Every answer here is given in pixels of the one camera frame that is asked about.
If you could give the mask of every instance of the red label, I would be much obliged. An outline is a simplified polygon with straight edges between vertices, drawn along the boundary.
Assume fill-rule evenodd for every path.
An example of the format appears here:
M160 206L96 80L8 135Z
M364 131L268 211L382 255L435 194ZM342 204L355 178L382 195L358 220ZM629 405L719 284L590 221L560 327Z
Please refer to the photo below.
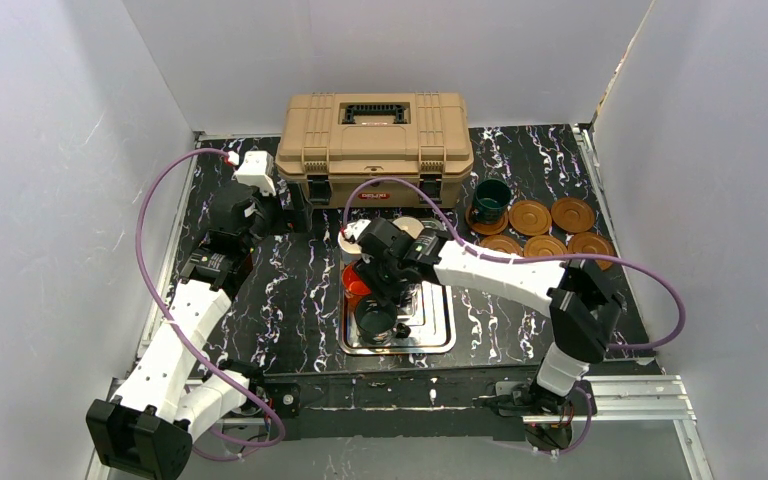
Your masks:
M390 198L389 193L360 193L358 198L361 200L387 200Z

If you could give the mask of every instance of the gray floor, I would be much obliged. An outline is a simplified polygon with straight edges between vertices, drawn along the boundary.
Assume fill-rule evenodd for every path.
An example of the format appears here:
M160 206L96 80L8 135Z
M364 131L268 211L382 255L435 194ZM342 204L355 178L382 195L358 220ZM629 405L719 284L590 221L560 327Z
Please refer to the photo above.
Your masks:
M205 435L199 445L220 454ZM135 477L114 473L111 480ZM689 479L672 422L594 423L585 443L553 461L481 438L316 439L262 450L242 463L193 456L181 480Z

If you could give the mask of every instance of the tan toolbox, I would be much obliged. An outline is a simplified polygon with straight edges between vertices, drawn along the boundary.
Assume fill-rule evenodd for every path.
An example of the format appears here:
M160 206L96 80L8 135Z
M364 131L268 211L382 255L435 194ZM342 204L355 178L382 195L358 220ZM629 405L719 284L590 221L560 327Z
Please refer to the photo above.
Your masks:
M397 176L452 208L472 171L466 105L457 93L313 94L290 100L275 165L318 208L341 208L375 176ZM395 182L364 189L358 207L427 207Z

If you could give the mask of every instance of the marble surface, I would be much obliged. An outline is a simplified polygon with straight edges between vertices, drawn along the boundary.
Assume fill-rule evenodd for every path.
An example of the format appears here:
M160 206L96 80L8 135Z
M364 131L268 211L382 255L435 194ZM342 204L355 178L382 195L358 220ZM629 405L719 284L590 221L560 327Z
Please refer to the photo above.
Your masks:
M471 177L464 182L455 210L448 212L464 238L478 242L463 221L475 185L485 178L505 181L514 201L537 200L551 207L558 198L584 199L596 211L595 232L608 236L590 179L568 125L540 125L470 129L475 152ZM202 147L259 149L273 155L279 138L214 140ZM231 178L231 168L215 156L198 159L178 246L176 271L208 225L207 205L214 192ZM279 181L279 188L286 188ZM352 218L419 211L358 210ZM205 352L214 360L230 356L262 365L268 373L364 371L390 368L457 367L465 365L536 364L552 342L545 318L524 306L480 291L453 290L457 343L439 355L349 356L337 344L339 322L339 266L337 232L342 210L317 210L310 234L266 239L257 248L255 269L229 313L211 334ZM505 234L526 238L508 229ZM554 227L551 234L567 240ZM623 271L607 271L623 300L615 340L641 343L648 337L640 321ZM628 354L612 352L618 358Z

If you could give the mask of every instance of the black handle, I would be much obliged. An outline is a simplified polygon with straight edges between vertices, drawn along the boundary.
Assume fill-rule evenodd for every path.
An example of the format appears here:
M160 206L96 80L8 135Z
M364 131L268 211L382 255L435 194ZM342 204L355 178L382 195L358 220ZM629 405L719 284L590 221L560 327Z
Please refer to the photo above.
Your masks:
M355 115L393 115L396 117L393 123L408 123L407 120L405 120L405 106L393 103L346 105L346 114L343 116L343 124L354 124Z

